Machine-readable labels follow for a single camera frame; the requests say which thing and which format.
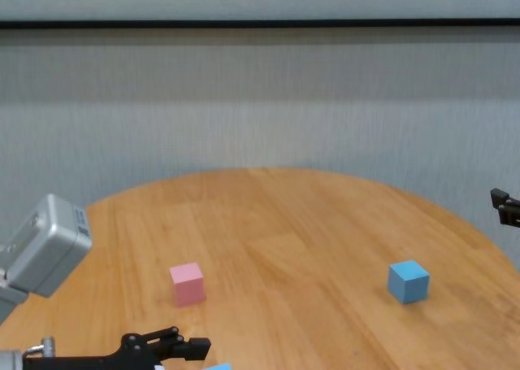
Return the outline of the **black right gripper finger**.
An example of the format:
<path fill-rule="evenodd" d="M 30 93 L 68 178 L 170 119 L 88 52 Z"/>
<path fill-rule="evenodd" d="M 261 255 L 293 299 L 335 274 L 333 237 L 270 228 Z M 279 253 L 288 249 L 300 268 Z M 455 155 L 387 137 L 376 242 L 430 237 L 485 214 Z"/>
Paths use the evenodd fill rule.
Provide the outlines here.
<path fill-rule="evenodd" d="M 494 188 L 490 191 L 492 206 L 497 210 L 503 225 L 520 227 L 520 202 L 511 198 L 505 191 Z"/>

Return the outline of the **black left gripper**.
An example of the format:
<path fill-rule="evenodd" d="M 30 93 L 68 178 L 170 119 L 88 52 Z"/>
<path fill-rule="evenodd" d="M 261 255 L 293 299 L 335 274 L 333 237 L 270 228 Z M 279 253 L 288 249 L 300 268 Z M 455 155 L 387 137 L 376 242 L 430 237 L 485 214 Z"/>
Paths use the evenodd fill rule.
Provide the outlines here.
<path fill-rule="evenodd" d="M 154 370 L 163 369 L 167 359 L 204 361 L 211 347 L 207 337 L 188 340 L 173 326 L 142 335 L 130 333 L 121 338 L 120 347 L 105 356 L 25 357 L 23 369 L 36 370 Z"/>

